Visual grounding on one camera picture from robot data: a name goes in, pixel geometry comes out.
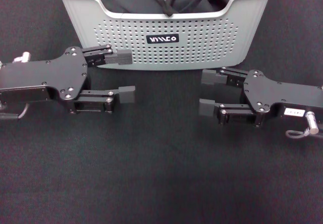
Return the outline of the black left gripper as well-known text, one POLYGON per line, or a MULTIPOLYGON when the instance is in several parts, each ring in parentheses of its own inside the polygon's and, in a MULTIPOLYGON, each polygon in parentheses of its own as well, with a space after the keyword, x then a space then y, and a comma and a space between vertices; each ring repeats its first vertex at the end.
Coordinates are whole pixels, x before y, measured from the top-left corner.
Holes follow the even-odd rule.
POLYGON ((112 113, 116 104, 134 103, 135 86, 110 90, 82 90, 87 62, 79 47, 44 61, 7 63, 1 66, 1 103, 58 101, 70 113, 112 113))

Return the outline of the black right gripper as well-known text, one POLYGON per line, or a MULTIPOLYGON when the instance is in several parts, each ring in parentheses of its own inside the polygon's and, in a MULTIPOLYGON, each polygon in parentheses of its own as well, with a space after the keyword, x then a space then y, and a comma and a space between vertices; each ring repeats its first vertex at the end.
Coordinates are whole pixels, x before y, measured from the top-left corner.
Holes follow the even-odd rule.
POLYGON ((199 100, 199 115, 215 117, 222 126, 230 122, 260 127, 274 117, 305 118, 309 131, 318 131, 322 122, 322 88, 284 83, 267 78, 263 72, 228 67, 202 70, 201 83, 243 86, 245 103, 218 103, 199 100))

